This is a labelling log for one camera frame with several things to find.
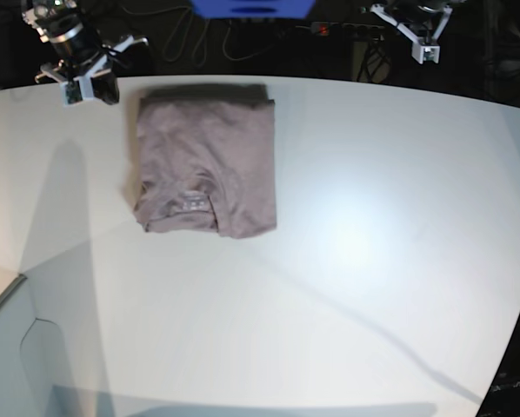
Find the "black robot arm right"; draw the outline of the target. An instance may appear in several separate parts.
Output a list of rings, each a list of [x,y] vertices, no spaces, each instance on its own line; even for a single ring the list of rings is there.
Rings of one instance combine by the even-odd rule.
[[[36,81],[59,84],[67,106],[98,100],[119,102],[117,78],[112,72],[112,51],[80,11],[75,1],[22,1],[23,20],[42,43],[57,53],[56,64],[40,67]]]

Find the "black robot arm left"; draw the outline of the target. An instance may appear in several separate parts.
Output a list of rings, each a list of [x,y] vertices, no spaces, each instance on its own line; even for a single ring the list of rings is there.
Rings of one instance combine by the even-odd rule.
[[[384,10],[399,23],[405,24],[418,36],[426,36],[434,30],[446,6],[455,9],[464,0],[395,0],[388,1]]]

